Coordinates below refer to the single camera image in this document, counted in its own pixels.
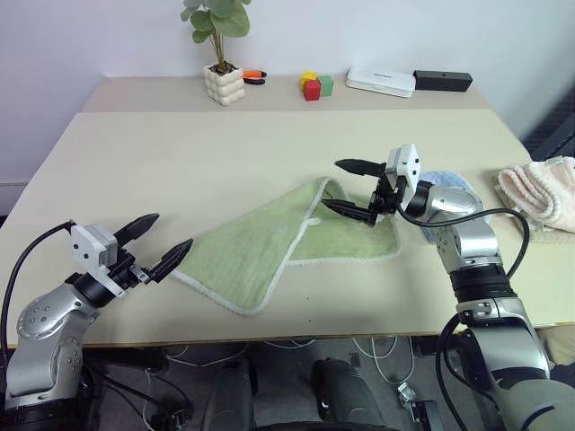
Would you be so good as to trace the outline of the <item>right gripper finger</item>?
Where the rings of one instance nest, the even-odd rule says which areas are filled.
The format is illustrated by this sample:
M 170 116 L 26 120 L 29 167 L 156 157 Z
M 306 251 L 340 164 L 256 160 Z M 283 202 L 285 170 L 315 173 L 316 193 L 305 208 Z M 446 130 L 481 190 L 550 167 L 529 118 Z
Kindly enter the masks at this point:
M 386 163 L 374 163 L 360 159 L 341 159 L 334 163 L 337 167 L 359 176 L 382 177 Z
M 375 212 L 368 208 L 358 207 L 351 201 L 341 199 L 323 199 L 322 203 L 341 216 L 360 221 L 370 226 L 374 226 L 376 223 Z

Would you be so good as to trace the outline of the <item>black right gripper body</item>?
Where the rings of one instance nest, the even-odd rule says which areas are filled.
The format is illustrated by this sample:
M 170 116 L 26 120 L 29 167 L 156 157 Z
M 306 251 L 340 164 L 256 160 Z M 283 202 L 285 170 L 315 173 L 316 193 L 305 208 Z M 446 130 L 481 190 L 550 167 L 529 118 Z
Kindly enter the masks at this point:
M 386 175 L 383 175 L 371 195 L 368 205 L 369 216 L 367 224 L 374 226 L 378 216 L 393 214 L 403 202 L 405 193 L 405 178 L 399 176 L 394 186 Z

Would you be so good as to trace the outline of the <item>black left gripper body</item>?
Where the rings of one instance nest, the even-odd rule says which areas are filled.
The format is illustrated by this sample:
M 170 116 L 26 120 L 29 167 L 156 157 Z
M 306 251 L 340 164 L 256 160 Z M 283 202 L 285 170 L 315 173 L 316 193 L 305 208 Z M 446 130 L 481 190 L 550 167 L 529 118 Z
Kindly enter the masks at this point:
M 120 288 L 132 288 L 151 281 L 144 268 L 136 264 L 136 258 L 126 250 L 119 250 L 116 262 L 108 266 L 108 277 Z

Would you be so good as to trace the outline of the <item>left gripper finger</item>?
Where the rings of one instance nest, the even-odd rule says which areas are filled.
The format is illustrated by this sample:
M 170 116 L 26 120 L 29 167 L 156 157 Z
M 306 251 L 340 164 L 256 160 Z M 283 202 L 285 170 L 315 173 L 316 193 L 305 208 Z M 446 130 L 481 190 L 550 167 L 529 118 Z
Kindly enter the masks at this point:
M 184 260 L 193 244 L 193 239 L 174 245 L 168 250 L 160 261 L 147 271 L 149 279 L 155 283 L 160 283 L 164 278 L 170 275 Z
M 142 236 L 152 227 L 159 217 L 160 215 L 158 213 L 142 215 L 120 228 L 114 234 L 118 247 L 123 248 L 129 242 Z

